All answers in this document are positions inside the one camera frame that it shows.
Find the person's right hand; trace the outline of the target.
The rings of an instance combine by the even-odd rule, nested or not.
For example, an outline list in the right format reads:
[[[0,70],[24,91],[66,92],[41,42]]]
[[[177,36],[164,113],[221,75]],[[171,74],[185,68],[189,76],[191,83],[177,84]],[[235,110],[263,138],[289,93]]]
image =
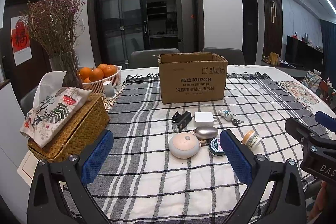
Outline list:
[[[307,223],[335,223],[335,185],[321,182]]]

